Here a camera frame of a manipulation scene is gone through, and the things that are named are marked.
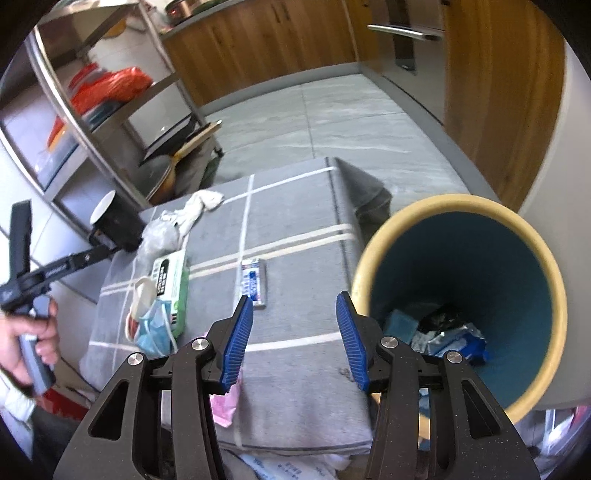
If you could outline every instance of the green and white box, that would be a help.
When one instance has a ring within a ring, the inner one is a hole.
[[[189,261],[186,249],[157,258],[152,267],[156,295],[171,304],[170,329],[175,338],[183,333],[187,313]]]

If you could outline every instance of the human hand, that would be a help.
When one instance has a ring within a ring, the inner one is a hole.
[[[57,363],[60,337],[57,333],[57,303],[51,299],[49,319],[35,319],[26,315],[7,315],[0,312],[0,368],[12,375],[22,387],[33,383],[21,355],[18,336],[25,333],[38,338],[35,350],[44,364]]]

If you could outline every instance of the blue gripper pad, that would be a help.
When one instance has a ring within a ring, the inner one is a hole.
[[[353,321],[353,314],[349,310],[349,306],[342,293],[339,293],[336,297],[336,321],[339,324],[340,335],[345,345],[351,374],[358,387],[364,392],[367,392],[369,389],[367,354],[355,322]]]
[[[240,372],[242,360],[244,359],[248,337],[251,334],[252,318],[252,300],[247,299],[242,307],[240,315],[238,316],[236,325],[234,325],[234,329],[223,354],[223,369],[220,383],[226,392],[230,391],[230,387],[235,384],[238,379],[238,373]]]

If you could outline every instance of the oven handle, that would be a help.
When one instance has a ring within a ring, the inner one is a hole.
[[[401,35],[403,37],[412,38],[413,40],[428,40],[438,41],[443,38],[443,32],[433,28],[408,28],[398,25],[368,25],[369,30],[382,33],[390,33],[392,35]]]

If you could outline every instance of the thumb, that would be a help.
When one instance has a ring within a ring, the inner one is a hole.
[[[18,315],[7,317],[7,324],[12,336],[19,336],[25,333],[40,335],[47,330],[47,320],[34,319]]]

